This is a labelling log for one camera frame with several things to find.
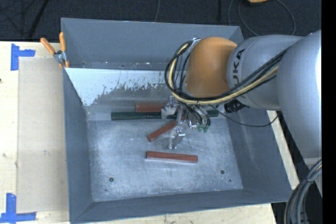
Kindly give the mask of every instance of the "blue tape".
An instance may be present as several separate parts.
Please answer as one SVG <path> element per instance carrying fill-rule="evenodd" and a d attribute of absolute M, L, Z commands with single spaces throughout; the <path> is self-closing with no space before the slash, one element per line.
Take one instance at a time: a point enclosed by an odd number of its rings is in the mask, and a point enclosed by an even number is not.
<path fill-rule="evenodd" d="M 1 213 L 0 223 L 16 224 L 17 221 L 35 220 L 36 212 L 17 214 L 16 213 L 16 196 L 12 193 L 6 194 L 6 212 Z"/>
<path fill-rule="evenodd" d="M 19 69 L 19 57 L 33 57 L 35 50 L 20 50 L 20 47 L 12 43 L 12 55 L 11 55 L 11 70 Z"/>

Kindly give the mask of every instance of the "wooden table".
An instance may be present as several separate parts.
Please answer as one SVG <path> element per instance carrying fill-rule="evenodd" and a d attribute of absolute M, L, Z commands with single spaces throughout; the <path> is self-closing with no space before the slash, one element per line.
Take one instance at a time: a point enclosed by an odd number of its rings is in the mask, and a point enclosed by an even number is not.
<path fill-rule="evenodd" d="M 35 50 L 19 57 L 11 71 L 11 45 Z M 52 44 L 56 50 L 60 44 Z M 68 189 L 64 139 L 62 72 L 39 42 L 0 41 L 0 213 L 6 193 L 17 196 L 17 212 L 37 212 L 29 223 L 68 222 Z M 274 111 L 269 111 L 273 119 Z M 298 177 L 280 123 L 272 127 L 289 181 Z M 124 219 L 111 224 L 273 224 L 270 204 L 198 211 L 176 215 Z"/>

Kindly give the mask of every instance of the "gray metal bin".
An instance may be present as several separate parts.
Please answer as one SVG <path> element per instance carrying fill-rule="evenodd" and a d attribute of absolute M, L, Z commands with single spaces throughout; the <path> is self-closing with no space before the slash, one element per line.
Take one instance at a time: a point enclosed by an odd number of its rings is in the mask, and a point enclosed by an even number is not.
<path fill-rule="evenodd" d="M 286 170 L 271 126 L 247 127 L 219 116 L 207 133 L 190 132 L 173 150 L 196 164 L 145 159 L 167 135 L 146 136 L 167 120 L 111 120 L 138 100 L 169 98 L 163 74 L 176 49 L 194 37 L 239 44 L 236 26 L 62 18 L 70 68 L 64 69 L 65 134 L 71 223 L 176 214 L 287 201 Z M 266 124 L 267 112 L 231 118 Z"/>

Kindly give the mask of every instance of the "metal sheet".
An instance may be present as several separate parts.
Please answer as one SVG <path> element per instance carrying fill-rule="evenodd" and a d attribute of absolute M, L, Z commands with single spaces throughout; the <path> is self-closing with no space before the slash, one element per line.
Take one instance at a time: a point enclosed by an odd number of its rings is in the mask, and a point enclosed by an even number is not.
<path fill-rule="evenodd" d="M 206 133 L 190 130 L 185 124 L 186 137 L 175 150 L 167 148 L 170 132 L 153 142 L 146 139 L 167 121 L 88 123 L 94 201 L 243 188 L 224 118 L 213 119 Z M 146 151 L 193 154 L 198 162 L 149 160 L 145 159 Z"/>
<path fill-rule="evenodd" d="M 84 106 L 111 105 L 111 111 L 124 111 L 128 105 L 134 109 L 135 101 L 168 101 L 170 95 L 163 71 L 67 68 L 66 72 Z"/>

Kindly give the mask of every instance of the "bin floor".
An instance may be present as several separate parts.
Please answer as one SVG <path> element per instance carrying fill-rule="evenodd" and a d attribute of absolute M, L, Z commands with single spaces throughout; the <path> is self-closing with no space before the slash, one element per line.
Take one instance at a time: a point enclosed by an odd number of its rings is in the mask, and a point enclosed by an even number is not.
<path fill-rule="evenodd" d="M 94 201 L 242 189 L 230 133 L 223 117 L 209 130 L 190 130 L 176 149 L 170 133 L 153 142 L 148 134 L 170 120 L 88 121 L 91 188 Z M 145 159 L 147 151 L 192 154 L 198 162 Z"/>

